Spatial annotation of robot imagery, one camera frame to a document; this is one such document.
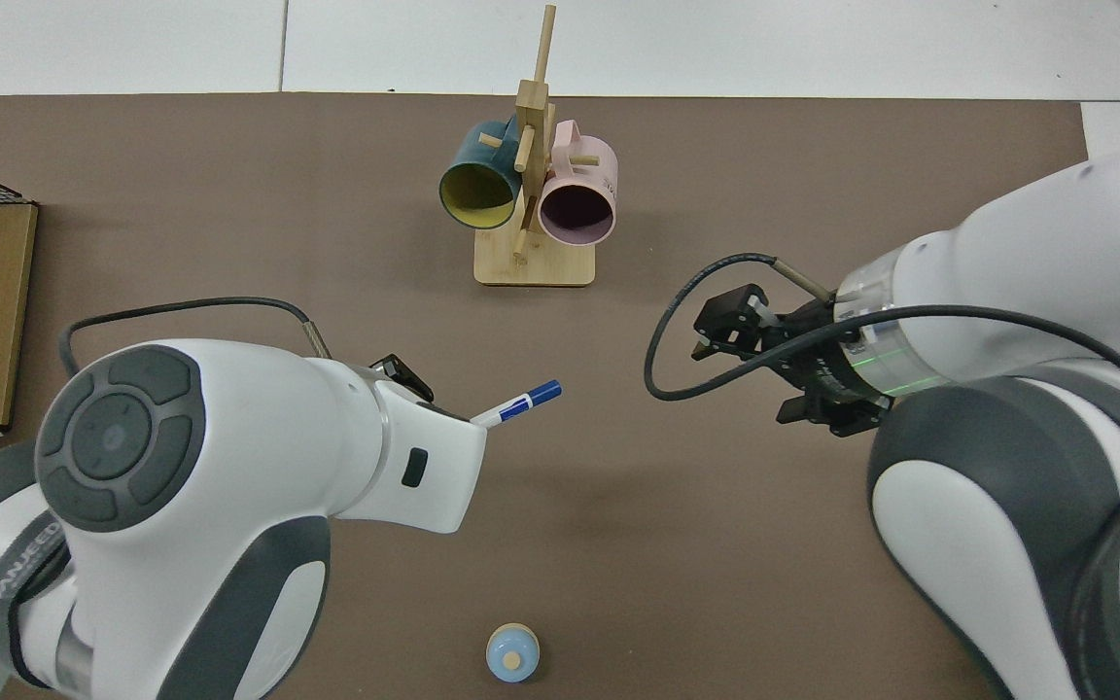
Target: pink mug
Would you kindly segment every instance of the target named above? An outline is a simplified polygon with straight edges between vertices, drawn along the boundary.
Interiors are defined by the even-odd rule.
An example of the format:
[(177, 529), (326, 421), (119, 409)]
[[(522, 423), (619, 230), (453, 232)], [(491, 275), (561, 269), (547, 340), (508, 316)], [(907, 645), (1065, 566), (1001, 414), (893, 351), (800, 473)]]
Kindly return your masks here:
[(582, 137), (573, 120), (557, 124), (551, 168), (539, 195), (539, 223), (551, 239), (569, 245), (594, 245), (616, 227), (616, 176), (613, 147)]

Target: white floor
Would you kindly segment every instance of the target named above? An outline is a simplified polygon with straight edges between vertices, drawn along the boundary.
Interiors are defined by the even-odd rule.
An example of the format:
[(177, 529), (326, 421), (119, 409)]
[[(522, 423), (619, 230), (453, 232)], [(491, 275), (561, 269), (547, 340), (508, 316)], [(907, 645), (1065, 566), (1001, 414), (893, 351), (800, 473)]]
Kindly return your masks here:
[[(1120, 150), (1120, 0), (556, 0), (554, 94), (1066, 100)], [(0, 0), (0, 94), (516, 92), (542, 1)]]

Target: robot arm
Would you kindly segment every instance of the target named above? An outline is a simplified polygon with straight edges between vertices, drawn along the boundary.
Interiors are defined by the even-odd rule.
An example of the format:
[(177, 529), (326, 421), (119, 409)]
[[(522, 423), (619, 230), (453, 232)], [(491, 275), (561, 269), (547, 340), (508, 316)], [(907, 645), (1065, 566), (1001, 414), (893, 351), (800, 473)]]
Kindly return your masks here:
[[(743, 261), (814, 301), (773, 314), (755, 284), (711, 298), (694, 358), (746, 362), (659, 389), (654, 349), (681, 298)], [(961, 318), (915, 318), (943, 315)], [(1001, 196), (837, 291), (768, 255), (716, 262), (661, 319), (645, 384), (688, 399), (764, 366), (803, 390), (778, 422), (879, 427), (880, 538), (1002, 697), (1120, 697), (1120, 156)]]
[[(267, 696), (320, 613), (328, 517), (450, 533), (475, 491), (486, 427), (390, 360), (167, 340), (77, 373), (0, 452), (0, 580), (26, 590), (0, 668), (68, 697)], [(59, 542), (71, 563), (13, 568)]]

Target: blue bottle cap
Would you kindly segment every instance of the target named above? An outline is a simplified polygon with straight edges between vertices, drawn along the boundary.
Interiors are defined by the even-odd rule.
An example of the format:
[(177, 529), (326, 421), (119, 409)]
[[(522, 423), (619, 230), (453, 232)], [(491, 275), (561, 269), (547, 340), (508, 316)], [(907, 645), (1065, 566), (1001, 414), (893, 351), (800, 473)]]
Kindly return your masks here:
[(523, 682), (539, 668), (539, 637), (523, 624), (495, 629), (486, 642), (486, 668), (503, 682)]

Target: blue marker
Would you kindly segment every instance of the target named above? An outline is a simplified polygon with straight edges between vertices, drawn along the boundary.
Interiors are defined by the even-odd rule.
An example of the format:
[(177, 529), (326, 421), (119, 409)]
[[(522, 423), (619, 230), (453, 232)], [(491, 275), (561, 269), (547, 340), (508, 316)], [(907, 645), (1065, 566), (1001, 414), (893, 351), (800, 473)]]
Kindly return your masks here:
[(534, 386), (534, 389), (529, 390), (528, 393), (517, 395), (515, 399), (507, 400), (485, 411), (478, 413), (476, 417), (469, 418), (469, 422), (474, 424), (480, 424), (483, 427), (494, 427), (498, 426), (507, 418), (519, 416), (524, 413), (530, 409), (538, 407), (539, 403), (550, 402), (550, 400), (556, 399), (560, 395), (560, 382), (552, 380), (543, 384), (542, 386)]

